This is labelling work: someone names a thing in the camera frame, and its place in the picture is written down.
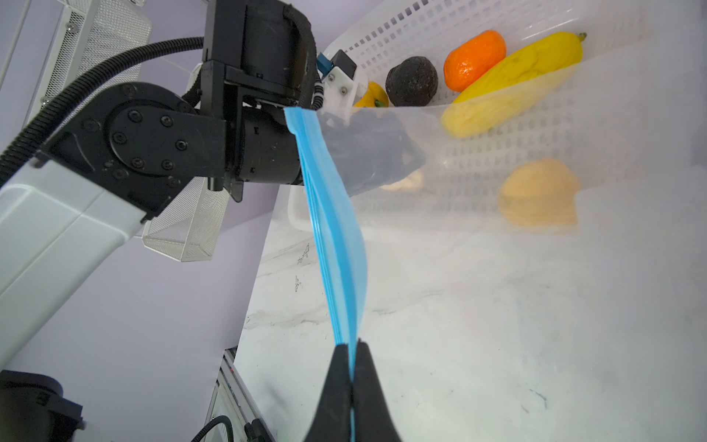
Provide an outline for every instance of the black hose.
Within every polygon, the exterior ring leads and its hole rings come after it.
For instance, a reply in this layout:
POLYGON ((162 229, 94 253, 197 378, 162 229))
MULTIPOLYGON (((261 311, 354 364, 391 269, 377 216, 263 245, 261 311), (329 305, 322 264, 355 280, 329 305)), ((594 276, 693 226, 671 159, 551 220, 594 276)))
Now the black hose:
POLYGON ((192 107, 198 105, 199 101, 201 101, 201 68, 199 68, 199 73, 197 74, 197 79, 194 80, 194 84, 192 84, 192 87, 186 94, 182 95, 182 99, 192 107))
POLYGON ((147 60, 203 46, 203 37, 178 38, 136 47, 96 64, 49 101, 0 155, 0 187, 37 153, 71 111, 106 81, 147 60))
POLYGON ((314 41, 312 34, 312 26, 300 11, 292 5, 285 5, 285 10, 282 14, 288 20, 291 20, 300 34, 300 38, 305 44, 307 51, 307 61, 305 64, 305 74, 300 85, 300 100, 299 105, 305 109, 312 107, 312 93, 314 92, 314 82, 317 78, 317 44, 314 41))
POLYGON ((230 419, 226 416, 214 417, 209 421, 208 424, 204 425, 199 433, 192 439, 192 442, 199 442, 204 438, 206 433, 210 432, 212 428, 216 425, 223 424, 226 428, 226 436, 228 437, 228 442, 233 442, 233 427, 230 424, 230 419))
POLYGON ((322 77, 317 72, 317 80, 314 82, 314 95, 312 96, 312 110, 319 110, 324 105, 324 86, 322 77))

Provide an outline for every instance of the white marble table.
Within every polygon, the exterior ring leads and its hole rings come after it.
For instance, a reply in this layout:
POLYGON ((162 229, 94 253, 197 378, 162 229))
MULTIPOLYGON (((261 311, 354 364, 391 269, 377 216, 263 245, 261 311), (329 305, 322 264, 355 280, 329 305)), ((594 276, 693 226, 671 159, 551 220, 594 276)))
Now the white marble table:
MULTIPOLYGON (((287 192, 235 365, 276 439, 299 442, 334 342, 312 234, 288 222, 287 192)), ((578 234, 368 239, 361 336, 404 441, 704 440, 696 270, 676 282, 656 271, 669 258, 632 265, 653 245, 620 255, 578 234)))

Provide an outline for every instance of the screw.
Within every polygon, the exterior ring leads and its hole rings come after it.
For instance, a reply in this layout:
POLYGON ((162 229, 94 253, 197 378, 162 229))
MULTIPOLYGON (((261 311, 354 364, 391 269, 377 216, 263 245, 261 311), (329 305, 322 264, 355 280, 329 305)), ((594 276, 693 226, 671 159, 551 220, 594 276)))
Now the screw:
POLYGON ((181 181, 179 181, 177 178, 167 177, 167 187, 171 187, 174 189, 179 184, 181 184, 181 181))
POLYGON ((137 92, 137 89, 135 89, 135 86, 126 83, 123 86, 120 86, 120 91, 128 97, 132 97, 133 95, 135 95, 135 92, 137 92))
POLYGON ((130 160, 130 165, 136 169, 142 169, 143 167, 145 167, 145 160, 136 157, 130 160))
POLYGON ((100 130, 100 124, 96 120, 84 120, 81 126, 89 132, 98 132, 100 130))
POLYGON ((125 169, 116 169, 113 172, 113 178, 115 178, 116 180, 124 180, 127 177, 128 177, 128 171, 125 169))
POLYGON ((133 109, 128 112, 128 120, 132 121, 133 123, 139 123, 140 121, 142 121, 142 114, 139 111, 133 109))
POLYGON ((128 137, 122 132, 115 132, 113 134, 113 141, 118 144, 125 144, 128 141, 128 137))

